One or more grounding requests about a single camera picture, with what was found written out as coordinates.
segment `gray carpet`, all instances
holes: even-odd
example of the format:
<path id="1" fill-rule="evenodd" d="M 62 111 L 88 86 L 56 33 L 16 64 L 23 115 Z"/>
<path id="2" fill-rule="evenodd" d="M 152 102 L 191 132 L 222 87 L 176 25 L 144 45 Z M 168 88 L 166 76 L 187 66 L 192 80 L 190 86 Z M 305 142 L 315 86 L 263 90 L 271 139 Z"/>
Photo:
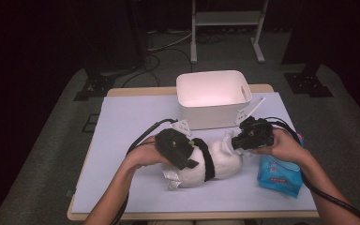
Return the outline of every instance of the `gray carpet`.
<path id="1" fill-rule="evenodd" d="M 282 96 L 298 132 L 306 138 L 307 149 L 321 162 L 339 189 L 360 209 L 360 109 L 331 69 L 321 66 L 317 76 L 333 97 L 312 98 L 294 95 L 283 74 L 300 71 L 303 65 L 282 66 L 289 33 L 263 33 L 264 64 L 257 63 L 249 42 L 251 34 L 227 35 L 216 44 L 198 45 L 198 63 L 192 71 L 234 69 L 248 83 L 269 83 Z M 170 34 L 154 34 L 150 47 L 178 39 Z M 187 43 L 173 47 L 189 54 Z M 178 51 L 157 52 L 154 69 L 161 86 L 175 85 L 175 78 L 191 71 L 188 59 Z M 152 68 L 154 57 L 146 59 Z M 115 87 L 132 75 L 118 79 Z M 86 82 L 81 69 L 74 74 L 41 131 L 32 152 L 0 208 L 0 224 L 79 224 L 67 219 L 71 191 L 74 190 L 92 133 L 83 132 L 88 116 L 99 113 L 102 97 L 73 101 Z M 149 73 L 128 82 L 126 87 L 157 86 Z M 316 218 L 258 219 L 261 224 L 321 224 Z"/>

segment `blue packet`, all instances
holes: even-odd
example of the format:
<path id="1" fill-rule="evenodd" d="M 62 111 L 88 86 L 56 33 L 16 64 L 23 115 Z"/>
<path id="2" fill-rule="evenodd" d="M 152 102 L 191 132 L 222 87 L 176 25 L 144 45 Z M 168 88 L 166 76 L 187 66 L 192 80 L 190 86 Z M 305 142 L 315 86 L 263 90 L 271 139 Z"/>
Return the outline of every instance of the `blue packet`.
<path id="1" fill-rule="evenodd" d="M 300 134 L 297 136 L 304 146 L 303 136 Z M 280 191 L 294 198 L 297 198 L 303 185 L 299 166 L 267 155 L 261 158 L 257 179 L 259 186 Z"/>

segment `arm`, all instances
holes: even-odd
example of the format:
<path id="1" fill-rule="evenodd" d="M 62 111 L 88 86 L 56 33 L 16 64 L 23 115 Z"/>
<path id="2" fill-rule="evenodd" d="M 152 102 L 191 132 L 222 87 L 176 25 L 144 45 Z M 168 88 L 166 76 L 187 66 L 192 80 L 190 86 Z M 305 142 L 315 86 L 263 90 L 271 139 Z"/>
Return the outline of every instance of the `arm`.
<path id="1" fill-rule="evenodd" d="M 307 149 L 300 146 L 287 131 L 275 128 L 273 132 L 274 144 L 254 149 L 254 154 L 268 154 L 280 160 L 297 164 L 314 187 L 345 203 L 349 203 Z M 313 192 L 312 197 L 323 224 L 360 224 L 360 218 L 346 209 L 327 201 Z"/>
<path id="2" fill-rule="evenodd" d="M 88 215 L 84 224 L 110 224 L 128 195 L 133 175 L 141 166 L 170 162 L 155 147 L 155 138 L 149 137 L 122 161 L 111 183 Z"/>

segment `white tabletop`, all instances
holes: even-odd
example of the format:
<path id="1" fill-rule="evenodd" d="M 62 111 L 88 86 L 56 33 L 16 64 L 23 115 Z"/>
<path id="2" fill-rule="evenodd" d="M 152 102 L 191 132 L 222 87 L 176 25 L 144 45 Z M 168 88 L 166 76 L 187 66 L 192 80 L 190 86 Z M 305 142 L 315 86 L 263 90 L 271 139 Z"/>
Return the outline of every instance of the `white tabletop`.
<path id="1" fill-rule="evenodd" d="M 278 117 L 293 128 L 279 93 L 254 93 L 266 100 L 252 114 L 256 118 Z M 176 95 L 105 97 L 96 131 L 82 168 L 71 212 L 88 214 L 109 185 L 128 147 L 157 121 L 180 117 Z M 168 128 L 163 124 L 152 134 Z M 221 139 L 222 129 L 193 130 L 192 138 L 206 142 Z M 259 187 L 260 157 L 244 156 L 241 172 L 199 187 L 168 190 L 160 165 L 139 169 L 132 182 L 126 214 L 234 213 L 316 211 L 309 190 L 302 186 L 297 199 Z"/>

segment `shelf leg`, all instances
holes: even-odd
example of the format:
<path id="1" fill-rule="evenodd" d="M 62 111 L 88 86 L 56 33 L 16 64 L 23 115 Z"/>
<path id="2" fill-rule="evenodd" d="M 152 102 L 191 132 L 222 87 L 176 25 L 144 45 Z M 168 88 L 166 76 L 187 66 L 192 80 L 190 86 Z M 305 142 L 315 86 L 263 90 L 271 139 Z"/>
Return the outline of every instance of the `shelf leg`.
<path id="1" fill-rule="evenodd" d="M 197 42 L 195 40 L 196 37 L 196 24 L 195 24 L 195 0 L 192 0 L 192 24 L 191 24 L 191 63 L 196 64 L 197 63 Z"/>
<path id="2" fill-rule="evenodd" d="M 262 50 L 260 49 L 260 46 L 259 46 L 259 39 L 260 39 L 260 34 L 262 33 L 262 29 L 263 29 L 263 23 L 264 23 L 264 19 L 265 19 L 265 12 L 267 11 L 268 1 L 269 0 L 264 0 L 264 2 L 262 4 L 262 12 L 260 13 L 259 23 L 257 25 L 256 36 L 252 37 L 250 39 L 259 63 L 265 62 Z"/>

